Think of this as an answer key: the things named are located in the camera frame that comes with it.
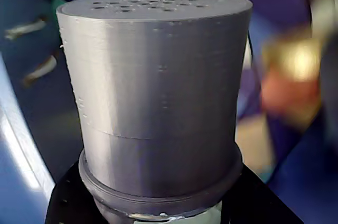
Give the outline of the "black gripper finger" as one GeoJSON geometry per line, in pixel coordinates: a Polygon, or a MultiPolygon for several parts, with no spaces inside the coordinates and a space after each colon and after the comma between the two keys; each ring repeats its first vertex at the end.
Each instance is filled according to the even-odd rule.
{"type": "Polygon", "coordinates": [[[72,165],[56,183],[50,197],[45,223],[107,223],[83,184],[77,165],[72,165]]]}
{"type": "Polygon", "coordinates": [[[222,197],[220,223],[303,223],[248,167],[222,197]]]}

